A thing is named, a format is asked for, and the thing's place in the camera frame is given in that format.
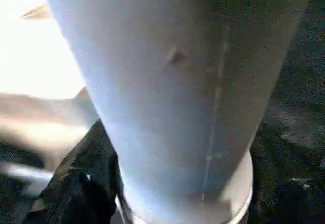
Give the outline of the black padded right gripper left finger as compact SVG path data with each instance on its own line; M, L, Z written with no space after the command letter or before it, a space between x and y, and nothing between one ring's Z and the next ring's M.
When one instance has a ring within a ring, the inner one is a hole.
M118 158L101 120L56 169L24 223L110 223L118 193Z

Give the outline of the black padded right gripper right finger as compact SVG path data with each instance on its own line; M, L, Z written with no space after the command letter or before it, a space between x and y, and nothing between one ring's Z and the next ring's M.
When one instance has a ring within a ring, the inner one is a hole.
M324 223L324 154L257 131L250 223Z

